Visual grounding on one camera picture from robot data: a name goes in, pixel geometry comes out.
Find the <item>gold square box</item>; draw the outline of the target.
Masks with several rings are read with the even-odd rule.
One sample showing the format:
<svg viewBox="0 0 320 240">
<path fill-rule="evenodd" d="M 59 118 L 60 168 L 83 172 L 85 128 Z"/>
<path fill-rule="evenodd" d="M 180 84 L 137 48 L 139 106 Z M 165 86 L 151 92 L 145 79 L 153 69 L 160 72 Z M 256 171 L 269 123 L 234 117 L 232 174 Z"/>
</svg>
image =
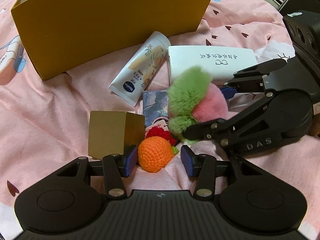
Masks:
<svg viewBox="0 0 320 240">
<path fill-rule="evenodd" d="M 145 117 L 122 111 L 92 111 L 89 119 L 88 155 L 102 159 L 124 154 L 144 140 Z"/>
</svg>

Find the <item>orange cardboard box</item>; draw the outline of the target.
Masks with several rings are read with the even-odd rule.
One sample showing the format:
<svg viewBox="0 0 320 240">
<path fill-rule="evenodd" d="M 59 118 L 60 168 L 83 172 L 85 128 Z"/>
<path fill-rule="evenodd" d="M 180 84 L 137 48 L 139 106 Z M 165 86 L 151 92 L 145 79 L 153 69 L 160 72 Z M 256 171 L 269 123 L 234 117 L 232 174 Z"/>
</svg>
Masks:
<svg viewBox="0 0 320 240">
<path fill-rule="evenodd" d="M 195 31 L 211 0 L 17 0 L 11 15 L 43 80 L 110 52 Z"/>
</svg>

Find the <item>white lotion tube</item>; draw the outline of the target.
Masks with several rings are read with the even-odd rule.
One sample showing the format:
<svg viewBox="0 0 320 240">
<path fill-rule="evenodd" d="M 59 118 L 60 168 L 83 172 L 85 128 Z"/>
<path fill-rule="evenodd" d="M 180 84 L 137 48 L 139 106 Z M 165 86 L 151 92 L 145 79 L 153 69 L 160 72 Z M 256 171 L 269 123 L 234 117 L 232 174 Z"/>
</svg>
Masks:
<svg viewBox="0 0 320 240">
<path fill-rule="evenodd" d="M 114 78 L 109 89 L 135 106 L 164 61 L 170 45 L 165 35 L 153 32 Z"/>
</svg>

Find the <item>orange crochet strawberry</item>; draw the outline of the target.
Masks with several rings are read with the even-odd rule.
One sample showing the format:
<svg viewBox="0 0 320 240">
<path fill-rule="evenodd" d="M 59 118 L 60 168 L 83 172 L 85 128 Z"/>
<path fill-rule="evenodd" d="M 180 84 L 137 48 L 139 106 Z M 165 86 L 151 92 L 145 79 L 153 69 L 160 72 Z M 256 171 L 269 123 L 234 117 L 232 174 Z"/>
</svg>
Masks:
<svg viewBox="0 0 320 240">
<path fill-rule="evenodd" d="M 163 137 L 149 137 L 138 146 L 138 164 L 146 172 L 157 173 L 178 153 L 179 150 Z"/>
</svg>

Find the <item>illustrated card box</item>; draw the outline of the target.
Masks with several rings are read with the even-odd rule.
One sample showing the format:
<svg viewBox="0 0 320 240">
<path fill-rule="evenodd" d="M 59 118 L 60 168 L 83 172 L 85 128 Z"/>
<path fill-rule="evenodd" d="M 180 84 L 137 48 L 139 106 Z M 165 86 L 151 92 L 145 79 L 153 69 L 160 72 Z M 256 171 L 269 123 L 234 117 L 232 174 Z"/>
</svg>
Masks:
<svg viewBox="0 0 320 240">
<path fill-rule="evenodd" d="M 168 120 L 169 97 L 166 89 L 143 92 L 143 115 L 145 127 L 149 127 L 158 120 Z"/>
</svg>

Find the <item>pink printed bed quilt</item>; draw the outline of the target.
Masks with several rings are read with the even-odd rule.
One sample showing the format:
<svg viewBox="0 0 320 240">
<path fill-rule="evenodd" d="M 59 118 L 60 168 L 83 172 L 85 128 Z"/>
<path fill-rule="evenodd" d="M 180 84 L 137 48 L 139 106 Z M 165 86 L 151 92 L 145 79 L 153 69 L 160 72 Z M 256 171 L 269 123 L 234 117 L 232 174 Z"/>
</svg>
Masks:
<svg viewBox="0 0 320 240">
<path fill-rule="evenodd" d="M 22 229 L 14 202 L 18 194 L 61 166 L 88 155 L 91 111 L 142 114 L 113 94 L 108 86 L 140 45 L 85 63 L 48 81 L 36 73 L 23 47 L 10 9 L 16 0 L 1 0 L 1 61 L 18 54 L 22 71 L 13 75 L 13 58 L 1 85 L 1 238 L 14 239 Z M 172 45 L 215 45 L 250 48 L 258 62 L 294 55 L 281 14 L 264 0 L 212 0 L 195 33 L 169 38 Z M 299 189 L 308 211 L 299 228 L 309 239 L 319 239 L 319 138 L 304 136 L 297 143 L 248 160 Z M 189 179 L 178 154 L 158 173 L 136 166 L 124 179 L 131 189 L 188 190 Z"/>
</svg>

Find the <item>white rectangular case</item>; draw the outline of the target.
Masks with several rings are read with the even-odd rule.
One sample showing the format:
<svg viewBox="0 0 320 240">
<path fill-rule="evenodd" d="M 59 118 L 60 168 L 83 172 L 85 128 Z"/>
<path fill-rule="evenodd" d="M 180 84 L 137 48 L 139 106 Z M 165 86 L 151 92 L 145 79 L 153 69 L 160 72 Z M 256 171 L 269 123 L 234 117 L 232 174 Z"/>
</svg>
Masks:
<svg viewBox="0 0 320 240">
<path fill-rule="evenodd" d="M 170 85 L 193 66 L 207 71 L 213 84 L 223 85 L 235 72 L 257 64 L 253 50 L 221 46 L 170 46 L 168 57 Z"/>
</svg>

